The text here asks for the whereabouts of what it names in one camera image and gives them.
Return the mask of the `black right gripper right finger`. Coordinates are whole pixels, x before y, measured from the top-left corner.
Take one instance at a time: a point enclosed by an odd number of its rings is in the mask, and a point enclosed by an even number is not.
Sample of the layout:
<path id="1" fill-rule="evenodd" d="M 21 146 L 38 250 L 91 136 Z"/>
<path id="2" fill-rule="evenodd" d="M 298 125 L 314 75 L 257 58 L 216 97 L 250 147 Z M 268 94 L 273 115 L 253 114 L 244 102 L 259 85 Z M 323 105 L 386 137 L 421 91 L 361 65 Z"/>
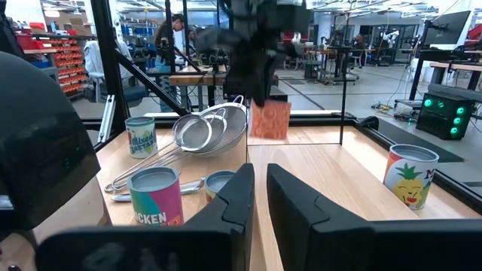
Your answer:
<path id="1" fill-rule="evenodd" d="M 267 197 L 285 271 L 482 271 L 482 219 L 367 221 L 275 163 Z"/>

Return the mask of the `black computer monitor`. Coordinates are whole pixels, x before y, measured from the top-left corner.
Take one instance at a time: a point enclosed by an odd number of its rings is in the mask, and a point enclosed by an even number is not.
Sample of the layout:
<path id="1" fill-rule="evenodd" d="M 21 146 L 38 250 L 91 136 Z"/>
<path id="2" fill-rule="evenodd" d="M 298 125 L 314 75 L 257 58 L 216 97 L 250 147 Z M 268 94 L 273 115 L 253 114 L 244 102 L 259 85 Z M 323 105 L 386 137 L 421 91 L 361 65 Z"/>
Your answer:
<path id="1" fill-rule="evenodd" d="M 470 14 L 470 11 L 460 11 L 429 20 L 424 31 L 424 44 L 456 44 Z"/>

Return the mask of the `small metal mesh strainer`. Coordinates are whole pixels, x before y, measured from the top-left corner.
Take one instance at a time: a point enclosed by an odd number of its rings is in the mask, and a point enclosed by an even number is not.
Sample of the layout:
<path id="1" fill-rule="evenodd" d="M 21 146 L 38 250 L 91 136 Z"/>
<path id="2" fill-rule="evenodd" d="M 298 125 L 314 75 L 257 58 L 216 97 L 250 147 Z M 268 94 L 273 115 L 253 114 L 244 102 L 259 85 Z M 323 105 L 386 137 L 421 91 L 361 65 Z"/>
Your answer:
<path id="1" fill-rule="evenodd" d="M 127 186 L 123 180 L 140 169 L 152 166 L 167 166 L 176 160 L 203 150 L 214 139 L 210 120 L 195 114 L 179 118 L 172 127 L 172 141 L 153 151 L 146 158 L 121 173 L 107 184 L 104 190 L 108 193 L 124 190 Z"/>

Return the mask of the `black computer with green lights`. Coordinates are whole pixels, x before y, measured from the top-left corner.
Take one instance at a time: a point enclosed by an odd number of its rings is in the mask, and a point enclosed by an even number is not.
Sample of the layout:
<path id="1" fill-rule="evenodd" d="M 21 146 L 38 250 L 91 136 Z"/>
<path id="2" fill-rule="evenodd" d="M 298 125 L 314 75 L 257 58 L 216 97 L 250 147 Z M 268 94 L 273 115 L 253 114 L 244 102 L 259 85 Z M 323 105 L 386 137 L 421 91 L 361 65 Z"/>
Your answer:
<path id="1" fill-rule="evenodd" d="M 461 140 L 472 116 L 474 102 L 447 93 L 426 93 L 416 129 L 442 140 Z"/>

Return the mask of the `black rig frame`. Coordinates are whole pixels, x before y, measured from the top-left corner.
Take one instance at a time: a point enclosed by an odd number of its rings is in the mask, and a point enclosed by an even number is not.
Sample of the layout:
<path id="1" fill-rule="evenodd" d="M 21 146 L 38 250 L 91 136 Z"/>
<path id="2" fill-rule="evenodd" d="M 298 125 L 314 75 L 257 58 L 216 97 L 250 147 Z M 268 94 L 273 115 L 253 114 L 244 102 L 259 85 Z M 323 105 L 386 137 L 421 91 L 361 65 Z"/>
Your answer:
<path id="1" fill-rule="evenodd" d="M 151 90 L 156 96 L 158 96 L 163 102 L 170 106 L 170 108 L 178 115 L 185 116 L 190 114 L 187 109 L 183 108 L 178 104 L 173 98 L 169 96 L 161 87 L 151 80 L 151 76 L 161 76 L 161 75 L 174 75 L 176 72 L 174 69 L 174 60 L 171 61 L 171 72 L 167 73 L 153 73 L 146 74 L 140 68 L 138 68 L 133 61 L 128 60 L 118 49 L 120 49 L 119 42 L 115 37 L 115 30 L 111 21 L 111 12 L 109 0 L 90 0 L 91 7 L 93 9 L 93 18 L 96 21 L 96 31 L 97 39 L 99 42 L 99 49 L 102 57 L 102 65 L 107 80 L 107 89 L 109 94 L 115 95 L 119 100 L 120 105 L 115 106 L 114 110 L 114 128 L 118 129 L 118 132 L 124 131 L 126 129 L 125 124 L 120 124 L 120 117 L 122 120 L 126 120 L 130 116 L 127 109 L 127 102 L 124 98 L 123 87 L 121 84 L 121 75 L 119 65 L 122 65 L 128 72 L 132 73 L 135 78 L 139 79 L 148 90 Z M 343 79 L 343 91 L 346 90 L 346 79 Z M 397 135 L 394 138 L 387 137 L 386 135 L 380 133 L 378 130 L 378 124 L 375 123 L 379 120 L 375 117 L 366 117 L 365 119 L 358 120 L 355 118 L 346 118 L 345 112 L 345 98 L 346 91 L 343 92 L 342 101 L 342 112 L 339 113 L 339 117 L 325 117 L 321 120 L 311 120 L 303 122 L 298 119 L 291 120 L 290 126 L 328 126 L 328 124 L 340 124 L 340 143 L 343 141 L 343 136 L 341 135 L 343 128 L 345 126 L 353 126 L 359 132 L 368 136 L 372 141 L 376 142 L 379 146 L 389 149 L 395 143 L 404 143 L 400 141 L 393 141 L 393 139 L 401 139 L 401 135 Z M 452 178 L 451 176 L 441 172 L 440 170 L 435 170 L 435 184 L 440 188 L 448 192 L 450 195 L 456 197 L 461 202 L 465 203 L 471 209 L 475 210 L 479 215 L 482 215 L 482 196 L 474 193 L 470 187 L 462 184 L 459 180 Z"/>

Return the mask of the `medium metal mesh strainer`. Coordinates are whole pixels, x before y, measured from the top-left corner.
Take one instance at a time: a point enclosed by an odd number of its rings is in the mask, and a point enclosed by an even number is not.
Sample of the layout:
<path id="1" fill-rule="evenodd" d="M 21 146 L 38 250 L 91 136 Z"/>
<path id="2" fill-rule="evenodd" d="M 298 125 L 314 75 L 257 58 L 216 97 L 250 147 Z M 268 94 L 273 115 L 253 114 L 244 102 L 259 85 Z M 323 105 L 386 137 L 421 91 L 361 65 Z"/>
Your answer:
<path id="1" fill-rule="evenodd" d="M 214 139 L 212 139 L 211 142 L 203 150 L 195 151 L 192 154 L 201 154 L 210 151 L 221 141 L 227 129 L 227 120 L 225 118 L 225 115 L 225 109 L 218 109 L 214 113 L 211 112 L 201 115 L 201 117 L 204 117 L 207 120 L 211 121 Z"/>

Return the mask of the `pineapple print can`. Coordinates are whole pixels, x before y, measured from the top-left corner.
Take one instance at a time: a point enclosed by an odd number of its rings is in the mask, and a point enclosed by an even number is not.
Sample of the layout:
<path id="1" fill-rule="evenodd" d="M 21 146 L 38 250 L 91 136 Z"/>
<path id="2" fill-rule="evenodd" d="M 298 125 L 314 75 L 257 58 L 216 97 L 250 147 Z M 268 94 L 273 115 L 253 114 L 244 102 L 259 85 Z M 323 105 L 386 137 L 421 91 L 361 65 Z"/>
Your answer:
<path id="1" fill-rule="evenodd" d="M 420 146 L 392 145 L 383 184 L 409 209 L 423 209 L 439 158 L 434 151 Z"/>

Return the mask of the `silver aluminium bar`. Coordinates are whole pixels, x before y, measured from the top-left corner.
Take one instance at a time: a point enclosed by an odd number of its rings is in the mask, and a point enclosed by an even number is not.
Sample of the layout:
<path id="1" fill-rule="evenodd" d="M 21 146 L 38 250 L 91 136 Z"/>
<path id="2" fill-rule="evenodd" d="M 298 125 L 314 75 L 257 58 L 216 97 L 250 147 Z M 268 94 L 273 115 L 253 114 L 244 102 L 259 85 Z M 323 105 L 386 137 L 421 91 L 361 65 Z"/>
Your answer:
<path id="1" fill-rule="evenodd" d="M 104 113 L 102 116 L 102 122 L 99 129 L 99 134 L 97 139 L 98 143 L 105 143 L 107 139 L 110 137 L 112 122 L 114 118 L 115 105 L 116 105 L 115 95 L 108 95 L 105 102 Z"/>

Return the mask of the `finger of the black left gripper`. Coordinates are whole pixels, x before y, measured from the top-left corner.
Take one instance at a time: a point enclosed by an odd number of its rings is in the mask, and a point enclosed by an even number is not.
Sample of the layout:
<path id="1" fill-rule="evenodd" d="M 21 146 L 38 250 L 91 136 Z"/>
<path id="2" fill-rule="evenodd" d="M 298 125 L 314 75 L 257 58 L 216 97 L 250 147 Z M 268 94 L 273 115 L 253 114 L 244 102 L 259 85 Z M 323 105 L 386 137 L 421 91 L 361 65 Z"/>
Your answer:
<path id="1" fill-rule="evenodd" d="M 277 76 L 275 74 L 265 76 L 262 80 L 261 89 L 260 89 L 260 101 L 259 106 L 263 107 L 264 103 L 270 96 L 270 91 L 272 86 L 277 85 Z"/>
<path id="2" fill-rule="evenodd" d="M 246 101 L 252 101 L 258 107 L 262 106 L 262 89 L 260 87 L 243 87 L 241 89 L 241 95 L 244 96 Z"/>

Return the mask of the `peach picture box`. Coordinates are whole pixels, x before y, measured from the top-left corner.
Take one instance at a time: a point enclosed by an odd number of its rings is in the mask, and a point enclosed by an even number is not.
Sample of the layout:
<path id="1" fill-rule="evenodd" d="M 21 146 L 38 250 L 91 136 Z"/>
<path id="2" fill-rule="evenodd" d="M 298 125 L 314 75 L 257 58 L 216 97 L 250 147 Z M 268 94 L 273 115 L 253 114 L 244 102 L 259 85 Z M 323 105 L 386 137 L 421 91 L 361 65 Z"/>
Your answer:
<path id="1" fill-rule="evenodd" d="M 291 116 L 291 103 L 266 100 L 263 107 L 253 104 L 251 116 L 251 137 L 285 140 Z"/>

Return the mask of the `large metal mesh strainer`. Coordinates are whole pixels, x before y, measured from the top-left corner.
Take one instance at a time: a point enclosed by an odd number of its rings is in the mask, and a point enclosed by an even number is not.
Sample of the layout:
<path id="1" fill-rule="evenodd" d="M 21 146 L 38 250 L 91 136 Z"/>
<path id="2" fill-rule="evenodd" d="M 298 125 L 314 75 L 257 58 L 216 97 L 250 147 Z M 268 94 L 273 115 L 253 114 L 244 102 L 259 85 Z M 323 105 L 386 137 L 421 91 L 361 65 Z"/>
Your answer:
<path id="1" fill-rule="evenodd" d="M 214 113 L 218 109 L 225 109 L 227 129 L 221 141 L 212 150 L 201 154 L 187 154 L 186 156 L 215 157 L 234 148 L 243 137 L 247 128 L 248 111 L 243 104 L 243 100 L 243 96 L 238 96 L 233 102 L 225 102 L 223 104 L 215 105 L 211 108 L 207 108 L 199 114 L 195 114 L 201 116 L 206 113 Z"/>

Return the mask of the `wooden workbench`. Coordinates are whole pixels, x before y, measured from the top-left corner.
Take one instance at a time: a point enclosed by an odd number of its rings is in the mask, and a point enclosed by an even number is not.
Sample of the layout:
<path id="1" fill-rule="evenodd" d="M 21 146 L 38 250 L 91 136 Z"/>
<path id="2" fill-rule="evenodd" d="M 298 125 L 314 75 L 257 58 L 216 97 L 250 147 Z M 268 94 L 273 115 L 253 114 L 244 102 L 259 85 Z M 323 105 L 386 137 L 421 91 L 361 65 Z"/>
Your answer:
<path id="1" fill-rule="evenodd" d="M 203 111 L 206 108 L 225 102 L 222 90 L 226 66 L 192 66 L 183 68 L 169 77 L 169 83 L 178 92 L 178 101 L 189 111 Z"/>

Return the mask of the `metal spoon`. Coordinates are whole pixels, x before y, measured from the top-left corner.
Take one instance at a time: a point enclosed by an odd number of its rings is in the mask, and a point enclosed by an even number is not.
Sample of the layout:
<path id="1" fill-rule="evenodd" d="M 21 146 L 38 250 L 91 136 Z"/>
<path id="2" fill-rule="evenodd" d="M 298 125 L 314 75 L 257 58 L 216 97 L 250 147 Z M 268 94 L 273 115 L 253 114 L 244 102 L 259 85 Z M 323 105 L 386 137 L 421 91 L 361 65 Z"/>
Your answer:
<path id="1" fill-rule="evenodd" d="M 205 180 L 206 180 L 205 178 L 200 178 L 199 180 L 196 180 L 196 181 L 191 181 L 188 183 L 181 184 L 180 185 L 181 195 L 197 192 L 204 186 Z M 111 200 L 115 202 L 130 202 L 132 199 L 129 193 L 122 193 L 122 194 L 117 194 L 112 196 Z"/>

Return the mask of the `red parts bin rack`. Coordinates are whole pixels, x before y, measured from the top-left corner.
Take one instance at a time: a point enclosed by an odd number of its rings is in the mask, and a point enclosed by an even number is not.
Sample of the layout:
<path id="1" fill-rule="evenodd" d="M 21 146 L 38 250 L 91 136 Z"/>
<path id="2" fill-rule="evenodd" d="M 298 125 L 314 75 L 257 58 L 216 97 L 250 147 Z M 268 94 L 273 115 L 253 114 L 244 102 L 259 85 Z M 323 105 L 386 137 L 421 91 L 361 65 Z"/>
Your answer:
<path id="1" fill-rule="evenodd" d="M 83 46 L 89 38 L 43 26 L 30 23 L 14 30 L 26 60 L 54 79 L 68 97 L 80 96 L 87 86 Z"/>

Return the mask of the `mixed vegetables can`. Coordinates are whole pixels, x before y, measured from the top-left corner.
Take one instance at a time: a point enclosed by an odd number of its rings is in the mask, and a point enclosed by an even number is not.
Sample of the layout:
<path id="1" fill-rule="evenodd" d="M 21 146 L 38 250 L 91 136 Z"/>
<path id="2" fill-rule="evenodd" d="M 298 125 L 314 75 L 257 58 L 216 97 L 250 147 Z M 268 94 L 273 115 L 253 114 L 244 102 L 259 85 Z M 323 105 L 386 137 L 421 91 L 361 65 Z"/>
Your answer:
<path id="1" fill-rule="evenodd" d="M 145 159 L 157 152 L 157 137 L 153 117 L 130 117 L 125 120 L 130 156 Z"/>

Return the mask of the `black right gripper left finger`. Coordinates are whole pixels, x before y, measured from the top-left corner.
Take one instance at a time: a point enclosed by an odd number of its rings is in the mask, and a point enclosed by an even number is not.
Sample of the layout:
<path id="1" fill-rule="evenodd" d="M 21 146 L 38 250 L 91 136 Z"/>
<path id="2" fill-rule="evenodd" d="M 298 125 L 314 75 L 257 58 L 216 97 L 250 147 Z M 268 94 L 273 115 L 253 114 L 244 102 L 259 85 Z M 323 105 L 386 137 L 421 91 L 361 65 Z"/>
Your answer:
<path id="1" fill-rule="evenodd" d="M 37 271 L 247 271 L 255 171 L 243 164 L 214 199 L 176 227 L 82 227 L 45 239 Z"/>

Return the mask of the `white chair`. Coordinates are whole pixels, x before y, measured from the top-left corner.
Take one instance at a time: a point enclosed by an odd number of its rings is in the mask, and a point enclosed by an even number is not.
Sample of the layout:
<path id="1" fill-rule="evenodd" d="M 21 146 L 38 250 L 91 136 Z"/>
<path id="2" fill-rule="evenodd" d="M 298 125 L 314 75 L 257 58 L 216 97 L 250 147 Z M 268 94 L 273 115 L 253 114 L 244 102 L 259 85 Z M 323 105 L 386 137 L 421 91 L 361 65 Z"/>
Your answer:
<path id="1" fill-rule="evenodd" d="M 128 50 L 128 46 L 124 41 L 118 41 L 120 49 L 118 49 L 128 60 L 133 60 Z M 98 41 L 87 41 L 84 46 L 85 69 L 89 79 L 94 83 L 95 101 L 101 102 L 102 85 L 105 84 L 105 75 L 102 65 L 102 57 L 100 54 Z M 123 81 L 131 78 L 133 75 L 127 71 L 122 65 L 119 65 L 120 76 Z"/>

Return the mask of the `green chicken can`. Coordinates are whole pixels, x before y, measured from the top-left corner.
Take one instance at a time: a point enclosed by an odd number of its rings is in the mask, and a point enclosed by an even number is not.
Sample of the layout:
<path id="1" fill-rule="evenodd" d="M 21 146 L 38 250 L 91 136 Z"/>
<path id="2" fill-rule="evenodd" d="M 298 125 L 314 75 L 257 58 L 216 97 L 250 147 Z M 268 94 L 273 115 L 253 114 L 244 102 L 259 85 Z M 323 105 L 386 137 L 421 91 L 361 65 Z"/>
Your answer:
<path id="1" fill-rule="evenodd" d="M 177 170 L 141 169 L 129 177 L 127 186 L 138 224 L 170 227 L 185 222 Z"/>

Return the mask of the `black desk with wooden top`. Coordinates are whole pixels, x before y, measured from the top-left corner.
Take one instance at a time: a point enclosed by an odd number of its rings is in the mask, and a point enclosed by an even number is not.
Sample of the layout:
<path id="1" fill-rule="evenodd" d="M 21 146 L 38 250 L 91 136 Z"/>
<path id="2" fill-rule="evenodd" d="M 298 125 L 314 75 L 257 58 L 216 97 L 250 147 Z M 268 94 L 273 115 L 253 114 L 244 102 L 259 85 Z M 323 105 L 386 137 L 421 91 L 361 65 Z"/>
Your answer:
<path id="1" fill-rule="evenodd" d="M 434 69 L 432 75 L 435 78 L 435 84 L 441 84 L 444 73 L 468 71 L 472 73 L 468 83 L 468 89 L 476 90 L 480 85 L 479 80 L 482 75 L 482 50 L 422 49 L 419 52 L 409 100 L 415 99 L 424 62 L 429 62 L 430 66 Z"/>

